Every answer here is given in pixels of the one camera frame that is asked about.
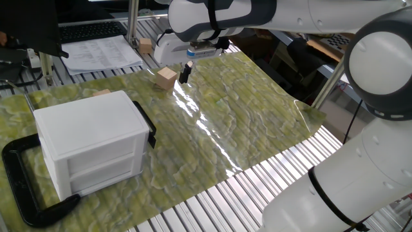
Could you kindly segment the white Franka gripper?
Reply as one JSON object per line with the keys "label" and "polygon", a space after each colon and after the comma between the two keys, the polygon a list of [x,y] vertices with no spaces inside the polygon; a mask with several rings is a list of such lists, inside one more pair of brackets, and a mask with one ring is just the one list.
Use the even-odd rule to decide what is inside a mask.
{"label": "white Franka gripper", "polygon": [[191,74],[194,58],[187,55],[190,44],[183,42],[175,34],[160,34],[155,44],[154,58],[159,64],[186,63],[181,69],[179,83],[186,83]]}

